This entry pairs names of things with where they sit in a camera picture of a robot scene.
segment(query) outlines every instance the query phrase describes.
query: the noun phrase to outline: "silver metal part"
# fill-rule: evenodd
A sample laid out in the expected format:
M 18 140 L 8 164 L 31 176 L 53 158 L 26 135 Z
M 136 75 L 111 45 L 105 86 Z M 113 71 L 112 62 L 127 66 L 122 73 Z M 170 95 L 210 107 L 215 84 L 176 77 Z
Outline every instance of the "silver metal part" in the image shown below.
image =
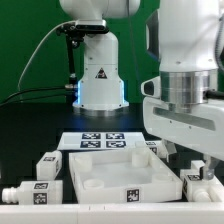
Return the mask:
M 85 108 L 73 107 L 75 114 L 82 114 L 89 117 L 112 117 L 119 114 L 127 113 L 129 107 L 121 107 L 115 110 L 89 110 Z
M 203 72 L 161 72 L 161 100 L 171 104 L 170 109 L 188 113 L 192 104 L 206 102 L 204 92 L 210 88 L 210 75 Z
M 212 180 L 215 176 L 215 167 L 218 165 L 219 160 L 208 155 L 205 155 L 204 159 L 206 160 L 206 163 L 205 166 L 202 168 L 203 179 Z

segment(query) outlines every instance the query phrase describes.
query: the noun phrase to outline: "white box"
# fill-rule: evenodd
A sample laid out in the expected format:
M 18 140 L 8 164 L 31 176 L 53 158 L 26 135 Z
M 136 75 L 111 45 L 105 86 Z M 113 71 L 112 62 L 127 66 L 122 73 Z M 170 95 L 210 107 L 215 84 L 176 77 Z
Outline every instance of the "white box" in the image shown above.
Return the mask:
M 138 150 L 147 152 L 147 166 L 141 167 L 140 161 L 138 167 L 132 165 Z M 70 153 L 69 166 L 81 204 L 151 203 L 182 197 L 182 181 L 148 147 Z

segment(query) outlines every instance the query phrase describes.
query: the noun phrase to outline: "white plastic container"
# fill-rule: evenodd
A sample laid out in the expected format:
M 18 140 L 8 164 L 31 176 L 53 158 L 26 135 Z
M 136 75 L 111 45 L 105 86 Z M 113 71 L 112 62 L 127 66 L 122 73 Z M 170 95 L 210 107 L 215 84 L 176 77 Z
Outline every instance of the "white plastic container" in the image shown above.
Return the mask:
M 2 201 L 20 205 L 62 203 L 62 181 L 24 181 L 18 188 L 5 188 Z
M 151 203 L 182 197 L 182 181 L 147 146 L 70 153 L 69 166 L 80 204 Z
M 37 180 L 54 180 L 61 170 L 61 167 L 61 152 L 46 152 L 36 166 Z

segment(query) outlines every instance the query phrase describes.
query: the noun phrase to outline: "warning label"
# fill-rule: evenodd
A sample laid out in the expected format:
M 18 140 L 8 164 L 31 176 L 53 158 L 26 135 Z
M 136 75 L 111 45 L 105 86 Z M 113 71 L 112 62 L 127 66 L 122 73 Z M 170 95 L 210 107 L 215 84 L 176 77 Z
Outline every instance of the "warning label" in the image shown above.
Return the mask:
M 103 68 L 98 72 L 96 79 L 107 79 L 106 73 Z

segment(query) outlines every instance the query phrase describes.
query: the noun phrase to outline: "white plastic object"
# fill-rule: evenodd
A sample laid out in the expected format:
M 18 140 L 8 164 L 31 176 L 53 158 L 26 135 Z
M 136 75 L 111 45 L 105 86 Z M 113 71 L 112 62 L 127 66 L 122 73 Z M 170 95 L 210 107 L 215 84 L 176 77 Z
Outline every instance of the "white plastic object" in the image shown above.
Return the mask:
M 191 169 L 181 170 L 184 194 L 189 202 L 224 202 L 224 187 L 216 177 L 200 179 L 199 169 L 204 165 L 203 161 L 192 161 Z
M 2 201 L 20 205 L 45 205 L 62 203 L 62 181 L 27 181 L 18 188 L 5 188 Z
M 136 150 L 143 153 L 140 153 L 140 158 L 133 166 L 132 156 L 136 155 Z M 83 154 L 92 158 L 90 172 L 74 169 L 75 158 Z M 147 155 L 147 164 L 142 155 Z M 182 181 L 147 146 L 70 153 L 69 166 L 80 204 L 151 203 L 179 200 L 182 197 Z
M 104 188 L 104 182 L 99 179 L 89 179 L 83 183 L 85 190 Z
M 223 224 L 224 203 L 1 206 L 3 224 Z
M 212 202 L 208 192 L 205 189 L 198 189 L 193 193 L 194 202 Z
M 145 139 L 141 132 L 64 132 L 58 150 L 111 150 L 133 148 Z
M 147 167 L 149 164 L 149 153 L 147 148 L 136 149 L 132 152 L 132 166 Z
M 60 151 L 46 152 L 36 165 L 37 180 L 54 180 L 62 167 Z
M 92 158 L 90 155 L 80 154 L 74 158 L 73 169 L 79 172 L 90 172 L 92 170 Z
M 165 159 L 168 156 L 168 151 L 162 140 L 146 141 L 147 147 L 153 151 L 160 159 Z
M 161 0 L 160 71 L 217 69 L 214 52 L 220 17 L 219 0 Z

